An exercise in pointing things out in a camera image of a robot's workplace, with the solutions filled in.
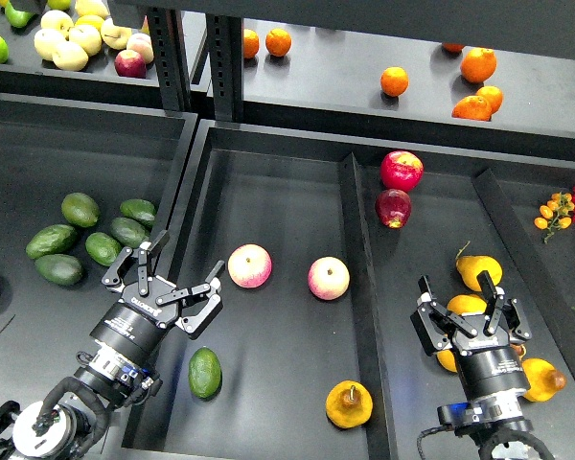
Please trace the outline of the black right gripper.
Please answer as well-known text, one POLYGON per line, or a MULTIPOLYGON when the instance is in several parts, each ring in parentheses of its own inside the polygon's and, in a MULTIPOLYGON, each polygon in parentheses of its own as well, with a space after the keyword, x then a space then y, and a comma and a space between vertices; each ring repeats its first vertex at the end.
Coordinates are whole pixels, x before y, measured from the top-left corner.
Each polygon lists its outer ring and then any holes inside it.
MULTIPOLYGON (((496 286, 488 270, 481 271, 476 279, 487 302, 484 335, 498 335, 501 319, 504 319, 510 343, 521 344, 530 340, 531 328, 519 300, 509 298, 501 287, 496 286)), ((530 388, 517 352, 510 345, 473 350, 462 347, 453 338, 457 334, 475 338, 477 329, 438 301, 426 275, 418 280, 418 287, 421 294, 417 299, 417 309, 410 315, 412 325, 427 356, 449 349, 452 342, 457 374, 468 401, 486 399, 509 390, 523 394, 530 388)))

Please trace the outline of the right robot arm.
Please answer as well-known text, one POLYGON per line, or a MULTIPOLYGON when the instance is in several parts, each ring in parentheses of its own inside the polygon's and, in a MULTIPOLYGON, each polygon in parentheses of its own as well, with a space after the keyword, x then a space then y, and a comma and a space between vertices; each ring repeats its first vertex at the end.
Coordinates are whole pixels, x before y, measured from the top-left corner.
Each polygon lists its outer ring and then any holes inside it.
POLYGON ((466 400, 437 408, 436 432, 470 437, 481 459, 492 459, 500 446, 521 443, 540 459, 554 455, 532 434, 518 398, 530 388, 516 345, 532 338, 525 312, 516 298, 494 285, 486 270, 477 275, 486 300, 482 312, 461 315, 433 294, 429 279, 418 281, 421 295, 410 319, 428 356, 449 351, 466 400))

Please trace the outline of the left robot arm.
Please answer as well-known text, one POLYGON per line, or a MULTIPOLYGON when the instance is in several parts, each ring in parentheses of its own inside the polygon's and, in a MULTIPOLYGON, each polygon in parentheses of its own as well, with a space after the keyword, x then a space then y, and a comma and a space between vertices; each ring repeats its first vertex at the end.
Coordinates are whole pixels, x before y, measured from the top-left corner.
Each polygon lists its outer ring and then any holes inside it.
POLYGON ((169 240, 124 247, 105 272, 103 285, 118 300, 92 330, 95 354, 27 407, 0 406, 0 459, 81 459, 105 436, 114 412, 145 403, 163 381, 151 361, 168 332, 178 328, 196 339, 222 308, 218 261, 205 280, 180 288, 154 273, 153 260, 169 240))

